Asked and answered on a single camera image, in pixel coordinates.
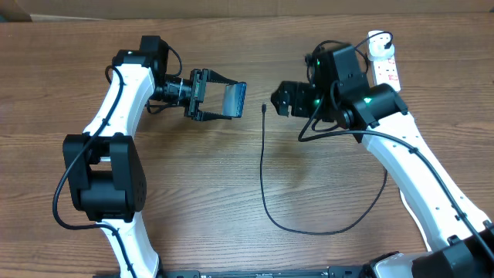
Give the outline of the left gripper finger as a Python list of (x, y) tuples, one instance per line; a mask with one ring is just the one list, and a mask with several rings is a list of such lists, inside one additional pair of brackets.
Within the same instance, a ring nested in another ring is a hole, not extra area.
[(202, 73), (203, 73), (203, 79), (205, 80), (206, 83), (220, 83), (226, 85), (234, 85), (238, 83), (238, 81), (224, 77), (223, 75), (215, 72), (212, 69), (203, 69)]
[(210, 121), (210, 120), (231, 120), (232, 117), (225, 116), (222, 114), (216, 114), (212, 112), (201, 112), (200, 121)]

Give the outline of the blue Galaxy smartphone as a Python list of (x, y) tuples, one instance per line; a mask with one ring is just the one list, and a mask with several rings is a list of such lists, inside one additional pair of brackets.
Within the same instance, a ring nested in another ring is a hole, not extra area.
[(245, 82), (227, 85), (222, 102), (222, 114), (227, 117), (240, 118), (243, 113), (245, 93), (247, 84)]

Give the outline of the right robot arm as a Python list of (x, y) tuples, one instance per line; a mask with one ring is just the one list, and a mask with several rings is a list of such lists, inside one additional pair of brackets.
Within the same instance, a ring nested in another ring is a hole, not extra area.
[(369, 262), (363, 277), (491, 277), (493, 224), (453, 182), (388, 84), (370, 86), (355, 48), (317, 46), (306, 57), (307, 81), (284, 81), (276, 112), (337, 124), (385, 167), (425, 234), (429, 251), (391, 253)]

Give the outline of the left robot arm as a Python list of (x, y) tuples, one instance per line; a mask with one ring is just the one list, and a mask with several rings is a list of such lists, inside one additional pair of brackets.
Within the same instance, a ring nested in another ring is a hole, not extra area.
[(120, 50), (105, 70), (110, 87), (96, 116), (63, 142), (66, 170), (52, 201), (54, 219), (69, 230), (103, 230), (120, 277), (165, 275), (142, 216), (147, 181), (134, 137), (143, 112), (182, 107), (199, 122), (242, 116), (246, 83), (211, 69), (194, 69), (187, 79), (169, 74), (173, 51), (160, 36)]

